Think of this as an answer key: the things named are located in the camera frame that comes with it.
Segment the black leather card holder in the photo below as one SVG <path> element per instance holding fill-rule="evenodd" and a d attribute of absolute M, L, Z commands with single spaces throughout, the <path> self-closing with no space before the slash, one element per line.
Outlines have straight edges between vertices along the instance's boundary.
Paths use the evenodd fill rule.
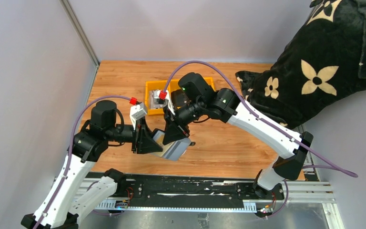
<path fill-rule="evenodd" d="M 189 138 L 174 141 L 163 147 L 165 152 L 162 158 L 177 161 L 187 151 L 188 147 L 195 145 L 196 142 L 191 141 Z"/>

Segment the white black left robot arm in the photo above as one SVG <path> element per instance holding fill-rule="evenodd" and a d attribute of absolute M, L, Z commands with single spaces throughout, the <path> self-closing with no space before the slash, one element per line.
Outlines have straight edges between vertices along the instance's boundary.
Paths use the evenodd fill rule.
<path fill-rule="evenodd" d="M 127 191 L 126 175 L 111 168 L 86 193 L 76 197 L 83 180 L 110 142 L 119 146 L 130 143 L 137 154 L 162 150 L 146 126 L 145 104 L 134 98 L 130 98 L 129 103 L 129 125 L 113 97 L 103 97 L 89 104 L 90 119 L 71 137 L 64 164 L 52 188 L 39 208 L 22 218 L 22 226 L 27 229 L 77 229 L 107 197 Z"/>

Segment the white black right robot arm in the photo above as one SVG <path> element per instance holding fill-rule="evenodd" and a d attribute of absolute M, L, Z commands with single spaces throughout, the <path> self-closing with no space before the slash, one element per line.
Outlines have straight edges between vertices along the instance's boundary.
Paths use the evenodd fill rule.
<path fill-rule="evenodd" d="M 309 132 L 287 129 L 253 108 L 232 89 L 215 91 L 198 73 L 188 73 L 178 86 L 189 102 L 178 109 L 164 109 L 163 144 L 188 138 L 188 125 L 206 115 L 237 126 L 269 145 L 278 155 L 275 162 L 256 176 L 251 193 L 264 198 L 285 179 L 296 180 L 304 166 L 307 148 L 313 141 Z"/>

